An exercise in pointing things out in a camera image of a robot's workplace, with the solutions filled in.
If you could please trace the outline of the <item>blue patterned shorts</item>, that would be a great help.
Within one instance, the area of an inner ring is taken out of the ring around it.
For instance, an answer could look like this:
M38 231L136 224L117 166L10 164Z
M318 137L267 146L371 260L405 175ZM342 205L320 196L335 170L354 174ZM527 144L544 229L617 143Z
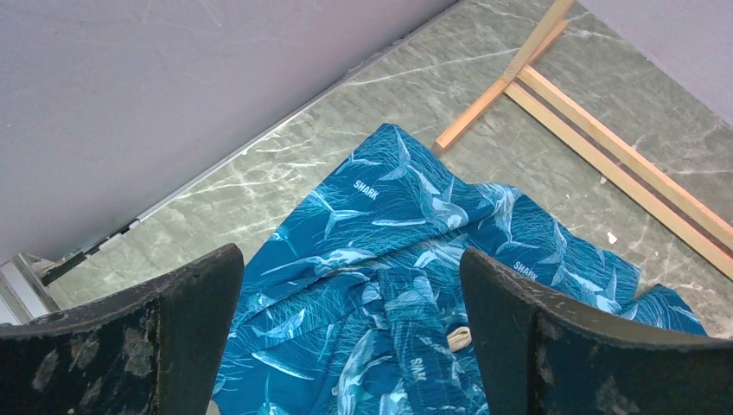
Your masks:
M468 248L628 320L701 335L674 291L517 188L470 184L395 124L321 182L245 267L223 414L489 414L459 267Z

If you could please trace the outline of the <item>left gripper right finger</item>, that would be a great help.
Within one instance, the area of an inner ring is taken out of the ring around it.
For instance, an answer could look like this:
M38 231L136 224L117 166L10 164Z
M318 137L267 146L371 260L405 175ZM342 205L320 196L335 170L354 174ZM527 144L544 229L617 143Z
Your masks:
M469 248L460 279L493 414L729 414L732 344L590 307Z

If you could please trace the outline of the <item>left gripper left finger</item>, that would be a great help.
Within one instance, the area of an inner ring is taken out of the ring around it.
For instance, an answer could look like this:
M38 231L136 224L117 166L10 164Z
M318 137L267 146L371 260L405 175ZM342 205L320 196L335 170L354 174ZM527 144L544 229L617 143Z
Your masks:
M206 413L244 269L227 244L98 300L4 324L2 413Z

